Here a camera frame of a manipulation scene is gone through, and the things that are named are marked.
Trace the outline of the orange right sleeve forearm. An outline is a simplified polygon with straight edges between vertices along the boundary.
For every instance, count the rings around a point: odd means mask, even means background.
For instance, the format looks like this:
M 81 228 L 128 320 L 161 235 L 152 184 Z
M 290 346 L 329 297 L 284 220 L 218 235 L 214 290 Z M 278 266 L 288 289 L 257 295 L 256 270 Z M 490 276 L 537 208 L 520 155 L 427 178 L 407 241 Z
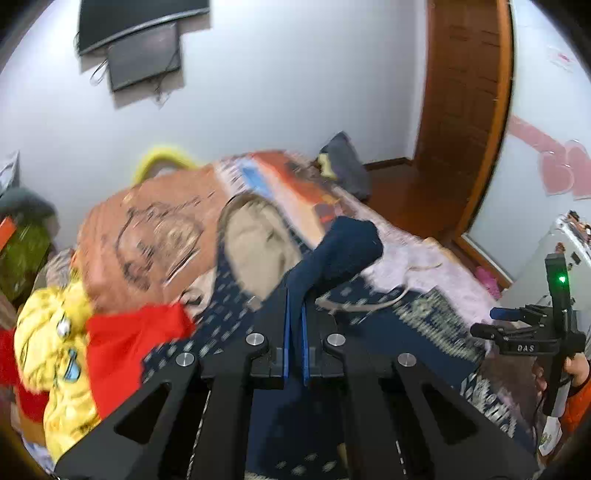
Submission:
M 560 417 L 561 429 L 565 435 L 570 436 L 575 432 L 590 407 L 590 402 L 590 373 L 587 373 L 580 385 L 572 384 L 570 387 L 565 410 Z

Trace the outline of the person right hand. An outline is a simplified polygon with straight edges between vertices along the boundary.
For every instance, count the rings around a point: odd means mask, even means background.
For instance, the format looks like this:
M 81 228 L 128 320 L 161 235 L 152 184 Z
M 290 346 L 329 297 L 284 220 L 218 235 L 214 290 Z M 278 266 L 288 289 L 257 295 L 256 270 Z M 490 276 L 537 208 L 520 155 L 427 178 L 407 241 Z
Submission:
M 587 381 L 590 375 L 589 361 L 583 353 L 577 353 L 573 357 L 566 357 L 563 371 L 571 377 L 573 387 L 580 387 Z M 537 389 L 540 392 L 544 392 L 547 388 L 547 382 L 544 379 L 544 369 L 535 362 L 532 373 Z

